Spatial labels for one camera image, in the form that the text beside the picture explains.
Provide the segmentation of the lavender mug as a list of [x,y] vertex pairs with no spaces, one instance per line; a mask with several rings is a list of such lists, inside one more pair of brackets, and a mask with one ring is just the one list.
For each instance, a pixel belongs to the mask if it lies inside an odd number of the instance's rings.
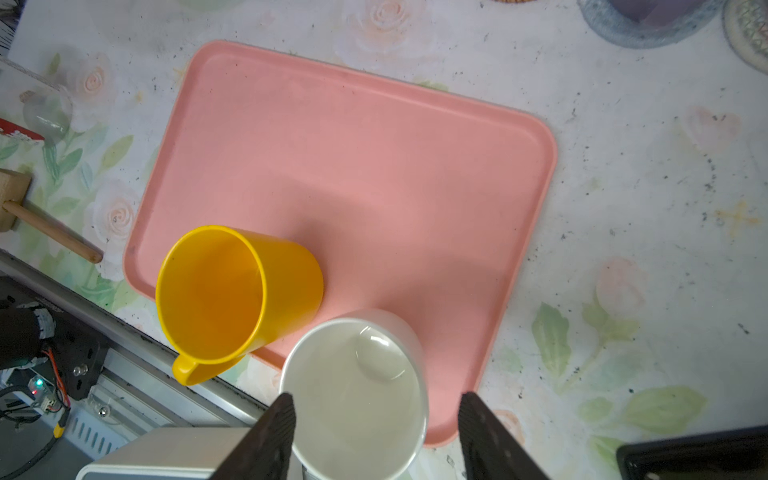
[[609,3],[631,21],[662,28],[691,13],[704,0],[610,0]]

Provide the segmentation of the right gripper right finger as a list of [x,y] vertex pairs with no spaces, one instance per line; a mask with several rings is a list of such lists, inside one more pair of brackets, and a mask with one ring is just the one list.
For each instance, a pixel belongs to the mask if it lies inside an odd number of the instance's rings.
[[548,479],[474,392],[461,397],[458,432],[467,479]]

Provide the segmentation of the light blue woven coaster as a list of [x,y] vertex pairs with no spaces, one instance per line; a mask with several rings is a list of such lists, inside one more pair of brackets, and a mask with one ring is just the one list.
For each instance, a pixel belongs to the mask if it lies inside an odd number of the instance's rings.
[[724,1],[704,1],[691,13],[662,28],[629,20],[609,1],[578,1],[577,4],[588,26],[606,41],[624,48],[654,49],[678,43],[697,33],[722,10]]

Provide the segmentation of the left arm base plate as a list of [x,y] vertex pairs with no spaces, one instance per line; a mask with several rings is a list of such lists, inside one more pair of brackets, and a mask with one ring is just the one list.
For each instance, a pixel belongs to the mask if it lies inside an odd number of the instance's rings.
[[50,350],[53,354],[69,398],[83,400],[101,375],[110,341],[72,315],[50,313],[54,330],[42,341],[41,352]]

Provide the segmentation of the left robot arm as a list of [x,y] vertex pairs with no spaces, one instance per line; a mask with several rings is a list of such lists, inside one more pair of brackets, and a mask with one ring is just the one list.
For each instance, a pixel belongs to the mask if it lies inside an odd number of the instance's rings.
[[1,369],[23,367],[43,356],[55,334],[55,321],[45,308],[1,311]]

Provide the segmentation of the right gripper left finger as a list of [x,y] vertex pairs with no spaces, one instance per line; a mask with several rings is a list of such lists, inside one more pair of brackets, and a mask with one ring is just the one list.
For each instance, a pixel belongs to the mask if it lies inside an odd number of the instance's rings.
[[286,480],[295,429],[293,397],[281,393],[210,479]]

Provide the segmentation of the multicolour woven round coaster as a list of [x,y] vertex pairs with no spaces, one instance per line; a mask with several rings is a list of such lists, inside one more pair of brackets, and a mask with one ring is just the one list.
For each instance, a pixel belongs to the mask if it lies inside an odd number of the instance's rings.
[[723,27],[736,55],[755,70],[767,74],[767,2],[726,1]]

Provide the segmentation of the white mug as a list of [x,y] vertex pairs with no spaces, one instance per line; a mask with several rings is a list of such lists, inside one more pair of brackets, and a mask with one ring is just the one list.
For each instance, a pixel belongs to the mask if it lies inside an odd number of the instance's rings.
[[424,444],[422,347],[391,312],[358,310],[312,328],[288,355],[279,389],[295,405],[293,452],[317,479],[396,479]]

